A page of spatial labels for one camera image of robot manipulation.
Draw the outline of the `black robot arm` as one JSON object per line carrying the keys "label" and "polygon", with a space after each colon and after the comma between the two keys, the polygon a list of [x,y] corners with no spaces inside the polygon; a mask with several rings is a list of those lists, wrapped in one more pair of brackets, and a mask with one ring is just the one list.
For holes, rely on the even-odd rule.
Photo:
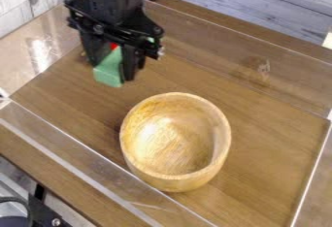
{"label": "black robot arm", "polygon": [[111,87],[133,81],[163,50],[165,30],[146,15],[145,1],[64,0],[67,25],[79,32],[94,78]]}

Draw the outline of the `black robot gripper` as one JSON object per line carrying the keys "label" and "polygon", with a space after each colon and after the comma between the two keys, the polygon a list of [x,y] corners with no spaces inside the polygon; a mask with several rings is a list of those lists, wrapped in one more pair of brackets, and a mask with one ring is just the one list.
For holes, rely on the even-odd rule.
{"label": "black robot gripper", "polygon": [[110,54],[110,43],[122,47],[125,81],[135,79],[146,57],[157,59],[163,28],[147,17],[143,3],[129,9],[123,3],[64,0],[67,25],[79,32],[90,64],[96,67]]}

